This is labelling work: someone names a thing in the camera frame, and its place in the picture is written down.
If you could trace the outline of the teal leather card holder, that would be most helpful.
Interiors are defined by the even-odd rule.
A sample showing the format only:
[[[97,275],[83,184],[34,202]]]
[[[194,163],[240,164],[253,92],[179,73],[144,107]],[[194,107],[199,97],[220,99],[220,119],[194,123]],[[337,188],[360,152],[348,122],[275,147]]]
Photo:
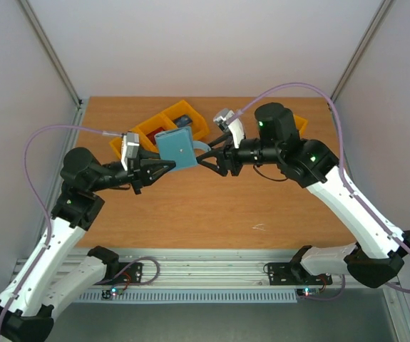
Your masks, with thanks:
[[[173,171],[197,166],[195,150],[211,151],[208,144],[193,138],[192,129],[189,126],[157,133],[155,142],[160,157],[163,160],[175,162]]]

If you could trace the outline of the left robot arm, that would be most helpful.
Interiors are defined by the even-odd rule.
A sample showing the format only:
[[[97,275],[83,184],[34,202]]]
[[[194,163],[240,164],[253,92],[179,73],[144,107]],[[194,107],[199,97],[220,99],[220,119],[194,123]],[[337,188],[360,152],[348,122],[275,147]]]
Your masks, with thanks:
[[[58,282],[53,278],[103,208],[98,191],[131,187],[139,195],[175,166],[172,160],[144,150],[126,164],[104,165],[84,147],[67,152],[60,172],[61,193],[46,215],[45,232],[16,278],[0,293],[0,340],[45,341],[58,315],[88,287],[116,281],[123,271],[119,255],[100,246]]]

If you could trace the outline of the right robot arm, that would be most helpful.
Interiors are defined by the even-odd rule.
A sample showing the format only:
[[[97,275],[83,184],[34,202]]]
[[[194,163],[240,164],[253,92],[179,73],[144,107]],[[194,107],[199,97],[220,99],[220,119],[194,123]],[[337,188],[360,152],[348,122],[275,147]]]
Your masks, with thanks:
[[[286,180],[296,182],[321,200],[356,241],[342,247],[302,247],[290,260],[290,274],[304,284],[321,274],[350,275],[378,288],[398,275],[410,248],[410,230],[387,224],[384,216],[339,171],[338,157],[321,141],[301,138],[292,111],[280,103],[255,111],[259,135],[246,138],[236,115],[221,110],[213,119],[223,132],[198,157],[198,163],[219,175],[237,176],[244,165],[276,165]]]

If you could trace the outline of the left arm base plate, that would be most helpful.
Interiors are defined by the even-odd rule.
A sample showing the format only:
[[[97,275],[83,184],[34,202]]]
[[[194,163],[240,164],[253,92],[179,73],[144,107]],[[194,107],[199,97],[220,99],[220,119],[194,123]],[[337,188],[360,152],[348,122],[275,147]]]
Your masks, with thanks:
[[[118,271],[122,271],[114,279],[106,279],[102,281],[102,285],[106,286],[122,286],[127,283],[129,284],[139,284],[141,282],[141,277],[143,275],[143,263],[136,262],[129,267],[126,267],[128,262],[120,263],[120,269]]]

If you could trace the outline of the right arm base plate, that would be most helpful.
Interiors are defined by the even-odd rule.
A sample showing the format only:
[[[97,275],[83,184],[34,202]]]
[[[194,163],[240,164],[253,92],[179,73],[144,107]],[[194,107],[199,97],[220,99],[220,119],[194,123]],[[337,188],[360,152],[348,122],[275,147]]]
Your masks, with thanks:
[[[332,285],[332,277],[326,274],[318,276],[295,275],[289,262],[270,262],[263,266],[271,286],[322,286]]]

